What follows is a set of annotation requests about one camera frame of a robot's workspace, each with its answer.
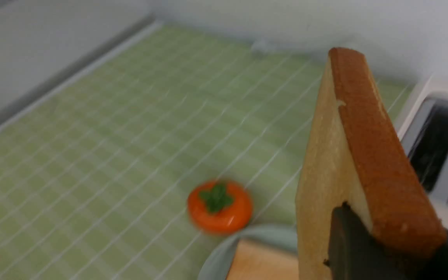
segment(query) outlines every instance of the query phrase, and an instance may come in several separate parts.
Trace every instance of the bread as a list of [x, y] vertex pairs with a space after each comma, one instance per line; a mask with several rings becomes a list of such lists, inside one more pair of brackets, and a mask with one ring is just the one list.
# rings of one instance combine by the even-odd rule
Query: bread
[[334, 48], [296, 196], [300, 279], [330, 279], [331, 211], [346, 201], [382, 245], [429, 258], [446, 240], [400, 145], [364, 55]]
[[240, 240], [226, 280], [298, 280], [298, 258], [251, 240]]

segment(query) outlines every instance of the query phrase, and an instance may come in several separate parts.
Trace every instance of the green tile pattern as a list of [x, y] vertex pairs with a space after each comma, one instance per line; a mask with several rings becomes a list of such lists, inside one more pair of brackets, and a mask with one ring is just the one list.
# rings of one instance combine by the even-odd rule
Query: green tile pattern
[[[294, 225], [322, 65], [164, 26], [0, 131], [0, 279], [194, 280], [222, 238], [185, 202], [242, 182]], [[378, 81], [394, 119], [411, 86]]]

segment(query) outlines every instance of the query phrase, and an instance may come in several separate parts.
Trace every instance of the bread crust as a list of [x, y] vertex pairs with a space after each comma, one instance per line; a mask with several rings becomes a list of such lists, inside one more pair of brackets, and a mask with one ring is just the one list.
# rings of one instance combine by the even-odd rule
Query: bread crust
[[446, 231], [418, 181], [363, 54], [329, 51], [338, 113], [372, 220], [383, 245], [431, 257]]

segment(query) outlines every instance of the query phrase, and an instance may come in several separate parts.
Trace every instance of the green leaf top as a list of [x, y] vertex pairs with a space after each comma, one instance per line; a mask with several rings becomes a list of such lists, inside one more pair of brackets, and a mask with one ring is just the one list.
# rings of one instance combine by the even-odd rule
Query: green leaf top
[[217, 182], [210, 190], [202, 190], [198, 193], [201, 200], [205, 202], [206, 209], [209, 213], [215, 214], [231, 206], [234, 199], [226, 194], [226, 183]]

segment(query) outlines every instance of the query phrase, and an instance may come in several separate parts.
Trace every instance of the orange tomato figurine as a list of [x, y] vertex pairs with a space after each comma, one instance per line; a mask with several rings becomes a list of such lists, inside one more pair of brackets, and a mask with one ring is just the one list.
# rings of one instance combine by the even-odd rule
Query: orange tomato figurine
[[203, 230], [231, 234], [249, 223], [252, 202], [240, 184], [214, 180], [190, 193], [188, 211], [193, 222]]

